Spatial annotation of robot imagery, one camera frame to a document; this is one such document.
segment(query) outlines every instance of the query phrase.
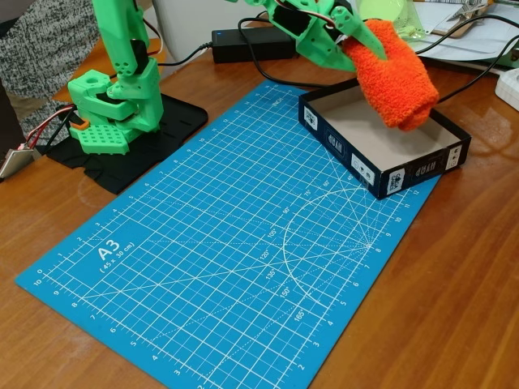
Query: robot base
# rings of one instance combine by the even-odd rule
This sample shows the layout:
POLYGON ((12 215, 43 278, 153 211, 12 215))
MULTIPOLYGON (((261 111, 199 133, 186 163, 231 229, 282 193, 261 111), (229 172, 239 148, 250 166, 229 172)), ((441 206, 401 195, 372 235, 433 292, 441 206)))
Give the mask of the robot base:
POLYGON ((47 156, 84 173, 107 191, 118 195, 155 164, 177 151, 208 121, 208 113, 194 105, 162 95, 161 129, 143 134, 130 143, 126 155, 85 154, 76 139, 68 137, 50 149, 47 156))

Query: open box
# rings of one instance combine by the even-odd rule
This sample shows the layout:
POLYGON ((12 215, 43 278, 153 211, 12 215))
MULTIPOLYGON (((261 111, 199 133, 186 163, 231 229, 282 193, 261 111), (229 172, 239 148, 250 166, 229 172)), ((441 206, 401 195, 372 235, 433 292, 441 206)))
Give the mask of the open box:
POLYGON ((301 95, 299 121, 377 199, 462 165, 472 139, 435 110, 417 130, 387 128, 356 79, 301 95))

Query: cutting mat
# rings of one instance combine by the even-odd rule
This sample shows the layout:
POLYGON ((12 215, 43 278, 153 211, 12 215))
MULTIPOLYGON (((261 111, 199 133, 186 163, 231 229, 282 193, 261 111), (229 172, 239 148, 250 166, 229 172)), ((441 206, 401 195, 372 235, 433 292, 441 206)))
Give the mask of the cutting mat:
POLYGON ((384 201, 265 82, 17 283, 165 385, 305 388, 437 180, 384 201))

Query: robotic arm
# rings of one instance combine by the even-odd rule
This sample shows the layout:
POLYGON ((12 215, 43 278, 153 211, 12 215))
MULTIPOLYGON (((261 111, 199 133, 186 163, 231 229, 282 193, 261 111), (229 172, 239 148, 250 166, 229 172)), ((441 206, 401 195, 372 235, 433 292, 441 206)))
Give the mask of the robotic arm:
POLYGON ((346 0, 245 0, 264 6, 272 25, 296 41, 298 53, 321 67, 355 71, 355 66, 337 45, 352 36, 381 59, 386 59, 379 39, 346 0))
MULTIPOLYGON (((296 40, 297 51, 318 66, 354 71, 337 44, 353 36, 385 59, 384 48, 346 0, 245 0, 264 6, 272 24, 296 40)), ((135 0, 92 0, 116 83, 89 71, 69 82, 81 119, 71 136, 88 154, 126 154, 129 143, 159 130, 163 114, 157 60, 147 53, 143 11, 135 0)))

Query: power adapter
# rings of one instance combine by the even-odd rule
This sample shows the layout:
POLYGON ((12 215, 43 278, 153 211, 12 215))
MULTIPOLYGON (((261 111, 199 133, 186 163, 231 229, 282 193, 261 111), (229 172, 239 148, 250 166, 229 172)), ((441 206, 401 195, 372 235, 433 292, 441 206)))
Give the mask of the power adapter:
MULTIPOLYGON (((295 41, 275 27, 243 28, 258 60, 290 59, 296 54, 295 41)), ((238 29, 212 32, 215 63, 252 61, 251 51, 238 29)))

